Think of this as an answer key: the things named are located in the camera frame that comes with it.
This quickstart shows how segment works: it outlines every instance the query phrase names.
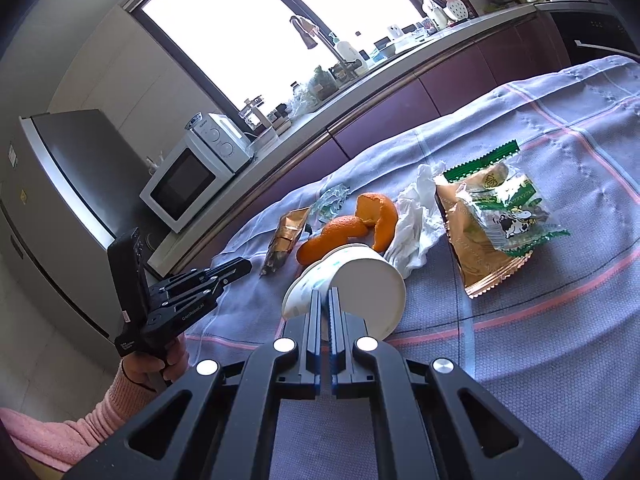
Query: hand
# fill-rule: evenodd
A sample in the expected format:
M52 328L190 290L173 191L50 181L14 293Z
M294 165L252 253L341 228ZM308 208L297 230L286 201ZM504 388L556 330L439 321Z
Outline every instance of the hand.
M184 344L184 334L180 334L167 346L165 368L162 359L145 354L144 352L133 352L122 359L122 368L126 376L133 382L151 387L146 376L148 373L159 372L167 381L177 381L187 371L189 367L189 353Z

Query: purple cabinet door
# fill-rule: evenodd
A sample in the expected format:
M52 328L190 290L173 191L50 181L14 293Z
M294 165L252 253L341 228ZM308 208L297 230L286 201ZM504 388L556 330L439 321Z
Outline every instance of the purple cabinet door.
M515 27L489 36L478 47L498 85L538 74Z
M260 211L277 202L290 191L326 177L329 173L337 170L348 161L349 159L344 155L340 146L338 146L333 139L328 140L320 146L320 148L311 153L311 155L293 167L292 170L284 174L283 177L254 200L227 227L222 229L222 231L190 261L190 266L208 267L211 259L220 253L229 240L244 227L244 224Z
M411 81L334 135L353 158L368 147L439 117L419 81Z
M441 115L455 112L497 86L475 45L422 74L420 81Z
M559 39L560 51L554 41L555 35L559 36L554 20L546 12L539 14L534 20L516 25L516 31L533 64L534 75L558 72L569 66L562 38Z

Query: plastic wrapper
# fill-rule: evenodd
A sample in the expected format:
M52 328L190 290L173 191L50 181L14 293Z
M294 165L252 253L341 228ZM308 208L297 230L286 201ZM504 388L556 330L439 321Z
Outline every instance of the plastic wrapper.
M492 246L509 256L524 256L552 238L565 236L531 179L519 168L515 140L444 173L460 181L456 197L474 216Z
M278 228L269 243L264 264L260 270L261 276L275 272L287 261L302 231L305 230L309 209L308 207L296 209L280 217Z
M340 209L347 200L350 189L344 184L329 188L322 193L322 196L316 200L309 211L309 219L314 229L319 228L320 224L326 224L338 216Z
M318 98L308 89L307 83L299 83L291 101L287 103L289 119L309 114L321 105Z
M443 175L435 177L434 182L465 292L475 298L511 276L532 253L514 258L495 249L465 203L456 196L460 182L451 184Z

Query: tissue paper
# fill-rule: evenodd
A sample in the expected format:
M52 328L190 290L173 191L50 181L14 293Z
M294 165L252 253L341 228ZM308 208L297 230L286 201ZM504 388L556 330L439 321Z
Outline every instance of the tissue paper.
M396 234L385 253L385 260L403 279L427 261L427 251L444 232L444 221L435 199L433 177L445 169L444 162L421 164L418 177L398 195Z

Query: orange peel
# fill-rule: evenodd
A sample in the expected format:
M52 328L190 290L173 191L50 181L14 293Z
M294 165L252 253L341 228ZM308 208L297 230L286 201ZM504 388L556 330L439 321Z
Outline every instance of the orange peel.
M318 236L300 246L296 259L302 266L314 264L329 252L349 243L349 238L366 236L367 232L367 226L357 216L338 216L329 221Z
M386 251L396 235L398 223L393 201L382 193L363 193L356 202L356 216L367 227L375 226L372 249L379 253Z

